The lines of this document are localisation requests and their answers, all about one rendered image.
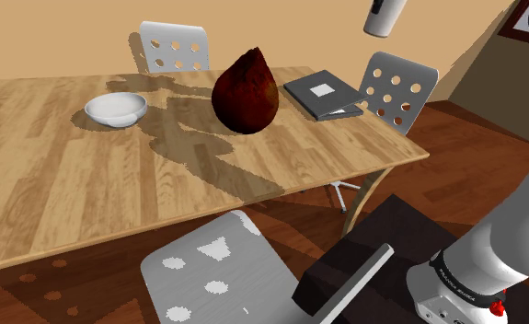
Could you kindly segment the dark red teardrop fruit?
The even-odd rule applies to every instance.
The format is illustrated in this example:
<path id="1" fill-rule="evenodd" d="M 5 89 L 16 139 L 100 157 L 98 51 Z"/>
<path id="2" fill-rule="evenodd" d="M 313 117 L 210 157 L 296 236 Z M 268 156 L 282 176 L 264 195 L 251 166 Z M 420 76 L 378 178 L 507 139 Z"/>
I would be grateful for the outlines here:
<path id="1" fill-rule="evenodd" d="M 258 133 L 275 118 L 279 91 L 259 47 L 241 55 L 216 80 L 213 110 L 229 130 Z"/>

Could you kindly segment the grey book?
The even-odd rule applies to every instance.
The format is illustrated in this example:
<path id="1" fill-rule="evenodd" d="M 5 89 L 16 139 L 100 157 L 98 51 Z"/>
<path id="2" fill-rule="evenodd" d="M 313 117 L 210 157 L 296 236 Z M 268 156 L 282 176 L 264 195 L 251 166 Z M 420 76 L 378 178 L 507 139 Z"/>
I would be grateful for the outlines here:
<path id="1" fill-rule="evenodd" d="M 363 115 L 355 104 L 367 96 L 327 70 L 285 83 L 283 87 L 319 122 Z"/>

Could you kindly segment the grey chair with round holes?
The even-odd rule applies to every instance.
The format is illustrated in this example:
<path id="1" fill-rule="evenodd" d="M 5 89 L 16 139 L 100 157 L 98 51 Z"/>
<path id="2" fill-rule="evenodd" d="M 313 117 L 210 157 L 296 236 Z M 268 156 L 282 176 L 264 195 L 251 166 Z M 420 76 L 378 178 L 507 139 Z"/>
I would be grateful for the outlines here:
<path id="1" fill-rule="evenodd" d="M 202 27 L 143 21 L 139 32 L 150 73 L 210 69 L 208 38 Z"/>
<path id="2" fill-rule="evenodd" d="M 161 324 L 288 324 L 293 273 L 242 211 L 147 255 L 141 274 Z"/>
<path id="3" fill-rule="evenodd" d="M 376 52 L 367 65 L 359 91 L 362 105 L 406 135 L 436 87 L 439 72 L 387 52 Z"/>

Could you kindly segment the dark robot stand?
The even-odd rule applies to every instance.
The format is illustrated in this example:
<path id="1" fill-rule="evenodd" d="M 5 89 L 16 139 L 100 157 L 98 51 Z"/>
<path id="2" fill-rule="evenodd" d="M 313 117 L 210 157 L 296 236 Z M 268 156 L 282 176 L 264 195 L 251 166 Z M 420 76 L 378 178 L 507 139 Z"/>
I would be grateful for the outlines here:
<path id="1" fill-rule="evenodd" d="M 387 243 L 394 249 L 392 257 L 332 324 L 427 324 L 415 311 L 407 271 L 455 241 L 446 229 L 392 194 L 305 271 L 293 301 L 315 315 Z"/>

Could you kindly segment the white bowl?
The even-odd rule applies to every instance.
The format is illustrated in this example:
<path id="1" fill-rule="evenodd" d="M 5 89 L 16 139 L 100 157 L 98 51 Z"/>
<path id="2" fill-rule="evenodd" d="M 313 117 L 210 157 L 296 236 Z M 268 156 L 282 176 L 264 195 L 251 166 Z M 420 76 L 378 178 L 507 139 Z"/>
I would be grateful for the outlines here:
<path id="1" fill-rule="evenodd" d="M 101 95 L 89 100 L 84 107 L 91 120 L 111 128 L 134 125 L 145 115 L 147 109 L 147 100 L 131 92 Z"/>

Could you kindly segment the light wooden table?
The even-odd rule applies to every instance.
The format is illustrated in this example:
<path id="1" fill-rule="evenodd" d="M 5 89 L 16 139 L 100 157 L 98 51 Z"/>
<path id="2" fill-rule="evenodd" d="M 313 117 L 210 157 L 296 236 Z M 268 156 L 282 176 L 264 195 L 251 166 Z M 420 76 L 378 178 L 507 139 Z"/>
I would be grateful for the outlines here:
<path id="1" fill-rule="evenodd" d="M 360 212 L 394 167 L 426 151 L 369 111 L 315 121 L 281 94 L 240 135 L 214 116 L 214 70 L 0 80 L 0 269 L 364 176 Z M 92 98 L 147 100 L 134 125 L 91 120 Z"/>

